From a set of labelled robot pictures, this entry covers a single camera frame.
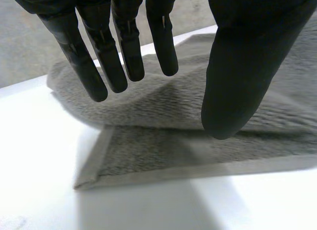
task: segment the robotic hand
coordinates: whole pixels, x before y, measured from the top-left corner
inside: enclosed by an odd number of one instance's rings
[[[120,93],[127,88],[115,41],[109,29],[112,9],[128,77],[144,77],[139,30],[135,18],[143,0],[16,0],[25,10],[35,13],[55,36],[62,51],[77,73],[89,96],[96,102],[107,98],[107,88],[91,59],[78,30],[75,8],[83,19],[110,88]],[[146,0],[147,17],[155,49],[164,74],[178,71],[169,13],[175,0]]]
[[[55,36],[90,97],[107,89],[79,34],[75,8],[83,19],[110,88],[123,92],[127,80],[109,30],[110,9],[128,77],[140,81],[144,67],[135,18],[142,0],[16,0],[35,13]],[[146,0],[162,71],[178,71],[169,14],[175,0]],[[272,78],[317,6],[317,0],[209,0],[218,31],[207,67],[202,123],[213,137],[239,131],[259,107]]]

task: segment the white table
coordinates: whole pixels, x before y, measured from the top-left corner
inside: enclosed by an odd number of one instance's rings
[[[317,168],[74,191],[101,127],[67,113],[45,81],[0,89],[0,230],[317,229]]]

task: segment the gray towel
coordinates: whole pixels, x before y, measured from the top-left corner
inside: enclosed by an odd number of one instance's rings
[[[75,187],[315,165],[316,20],[314,13],[255,115],[224,141],[206,135],[200,118],[214,34],[192,36],[176,47],[179,72],[174,77],[162,74],[155,55],[145,56],[144,80],[129,82],[121,94],[110,92],[102,103],[88,97],[67,62],[56,64],[48,86],[58,100],[76,117],[105,125]],[[290,164],[294,158],[298,161]]]

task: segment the fingertip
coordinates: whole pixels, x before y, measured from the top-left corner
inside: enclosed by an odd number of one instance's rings
[[[238,132],[238,130],[232,129],[225,122],[213,120],[204,113],[202,113],[202,124],[204,130],[217,140],[228,139]]]

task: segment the gray floor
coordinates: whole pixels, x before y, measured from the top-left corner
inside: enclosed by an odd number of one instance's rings
[[[174,35],[215,24],[208,0],[176,0],[171,19]],[[0,88],[44,75],[55,62],[65,59],[37,16],[24,11],[14,0],[0,0],[0,21]],[[144,3],[137,24],[141,45],[151,43]],[[81,21],[79,28],[92,57],[96,58]],[[115,35],[113,22],[110,29]]]

